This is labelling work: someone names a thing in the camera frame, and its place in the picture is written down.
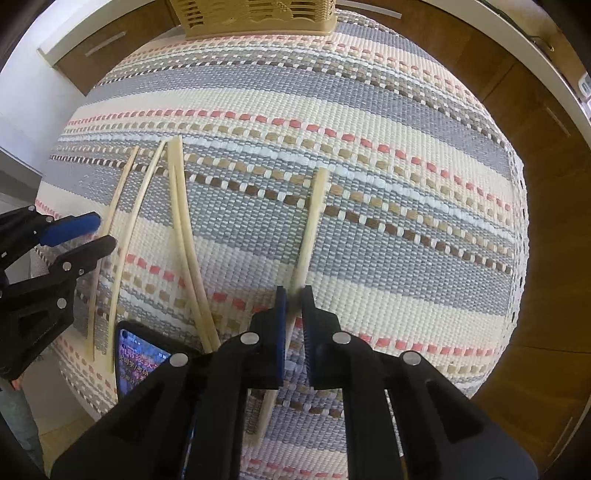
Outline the smartphone with lit screen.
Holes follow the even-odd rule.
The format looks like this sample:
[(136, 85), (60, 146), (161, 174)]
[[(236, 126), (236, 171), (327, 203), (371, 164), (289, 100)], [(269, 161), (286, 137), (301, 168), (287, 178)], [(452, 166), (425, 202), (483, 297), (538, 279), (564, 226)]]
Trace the smartphone with lit screen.
[(198, 356), (136, 321), (116, 327), (117, 436), (133, 479), (183, 479), (192, 438), (186, 377)]

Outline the beige slatted utensil holder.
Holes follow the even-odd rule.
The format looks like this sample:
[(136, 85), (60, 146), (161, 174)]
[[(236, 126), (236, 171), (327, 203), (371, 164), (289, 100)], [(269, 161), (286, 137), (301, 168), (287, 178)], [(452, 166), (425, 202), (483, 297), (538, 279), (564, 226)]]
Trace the beige slatted utensil holder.
[(335, 1), (170, 1), (187, 37), (242, 34), (329, 34), (337, 25)]

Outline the striped woven table mat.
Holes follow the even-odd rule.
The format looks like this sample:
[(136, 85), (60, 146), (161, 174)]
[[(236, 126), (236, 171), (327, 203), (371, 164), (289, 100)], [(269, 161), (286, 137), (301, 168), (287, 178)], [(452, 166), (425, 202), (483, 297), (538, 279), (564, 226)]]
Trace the striped woven table mat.
[(108, 71), (35, 203), (115, 249), (60, 371), (64, 479), (534, 479), (474, 402), (516, 326), (522, 163), (405, 36), (168, 33)]

